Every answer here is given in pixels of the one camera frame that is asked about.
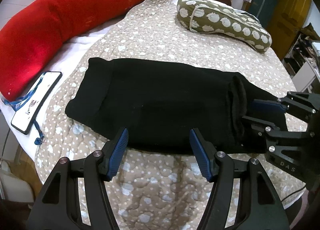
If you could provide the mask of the white bed sheet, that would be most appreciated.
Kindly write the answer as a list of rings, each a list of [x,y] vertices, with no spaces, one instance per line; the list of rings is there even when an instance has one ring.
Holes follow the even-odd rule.
[[[62,73],[62,77],[39,110],[36,117],[36,121],[39,125],[42,125],[46,119],[46,109],[50,103],[51,97],[54,96],[62,83],[71,75],[84,54],[95,42],[107,34],[108,31],[123,18],[123,16],[117,17],[85,34],[70,39],[44,68],[45,71],[59,71]],[[14,110],[12,107],[1,102],[1,146],[5,145],[6,150],[16,150],[20,145],[28,155],[34,155],[36,151],[34,141],[39,136],[39,133],[35,128],[31,128],[28,135],[24,135],[17,131],[11,126],[13,116]]]

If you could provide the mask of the white smartphone black case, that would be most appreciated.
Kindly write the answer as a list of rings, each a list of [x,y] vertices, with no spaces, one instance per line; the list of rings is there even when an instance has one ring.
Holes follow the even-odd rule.
[[[61,77],[61,72],[46,71],[40,75],[26,95],[10,102],[9,105],[15,111],[11,120],[13,128],[24,135],[29,134],[41,106]]]

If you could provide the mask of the yellow wooden door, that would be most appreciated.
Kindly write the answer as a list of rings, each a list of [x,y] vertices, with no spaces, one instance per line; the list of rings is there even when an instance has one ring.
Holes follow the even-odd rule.
[[[278,0],[267,31],[272,49],[280,60],[287,55],[309,13],[311,0]]]

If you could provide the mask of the black pants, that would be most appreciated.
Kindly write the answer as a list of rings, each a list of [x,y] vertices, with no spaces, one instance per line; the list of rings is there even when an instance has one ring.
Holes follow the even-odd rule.
[[[266,147],[244,135],[242,117],[286,130],[282,113],[259,110],[255,99],[276,97],[242,74],[191,65],[139,59],[91,58],[67,116],[112,140],[121,127],[130,148],[191,155],[191,129],[229,154],[264,153]]]

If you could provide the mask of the beige dotted quilt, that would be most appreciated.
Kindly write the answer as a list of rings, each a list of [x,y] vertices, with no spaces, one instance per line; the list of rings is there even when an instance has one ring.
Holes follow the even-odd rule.
[[[177,79],[196,90],[196,103],[185,98],[161,103],[152,100],[138,110],[132,121],[121,118],[120,101],[133,99],[121,86],[89,82],[88,95],[94,102],[102,95],[108,99],[117,90],[120,96],[99,122],[102,132],[67,116],[65,109],[76,97],[93,59],[98,72],[103,64],[127,62],[124,77],[139,74],[148,83],[146,92],[169,97]],[[54,94],[46,110],[43,125],[45,142],[37,153],[37,172],[51,184],[44,207],[34,209],[30,229],[89,229],[93,214],[87,208],[85,179],[72,180],[76,214],[72,219],[58,208],[59,184],[63,175],[49,176],[61,157],[76,161],[87,157],[117,133],[129,131],[129,143],[112,181],[105,184],[112,215],[120,229],[195,229],[209,197],[211,184],[201,176],[191,154],[189,131],[199,128],[208,141],[218,136],[232,137],[226,126],[227,107],[217,103],[228,87],[239,81],[256,98],[274,94],[283,96],[294,88],[287,72],[268,50],[261,54],[248,45],[223,35],[189,32],[177,19],[172,0],[145,0],[133,7],[123,20],[99,39],[82,57],[71,75]]]

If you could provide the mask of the green hedgehog print pillow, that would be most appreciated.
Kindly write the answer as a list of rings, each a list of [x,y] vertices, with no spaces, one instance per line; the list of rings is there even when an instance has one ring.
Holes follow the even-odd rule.
[[[263,54],[272,37],[252,14],[215,0],[178,0],[177,18],[193,33],[224,34],[241,40]]]

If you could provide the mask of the red quilted blanket roll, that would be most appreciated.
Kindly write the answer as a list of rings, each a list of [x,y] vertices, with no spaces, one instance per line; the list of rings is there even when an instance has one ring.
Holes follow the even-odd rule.
[[[1,94],[17,99],[67,40],[144,0],[35,0],[1,29]]]

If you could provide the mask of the white cluttered shelf unit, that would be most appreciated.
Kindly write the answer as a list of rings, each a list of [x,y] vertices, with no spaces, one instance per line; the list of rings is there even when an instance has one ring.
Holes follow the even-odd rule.
[[[298,32],[282,63],[296,91],[319,94],[319,35],[312,24]]]

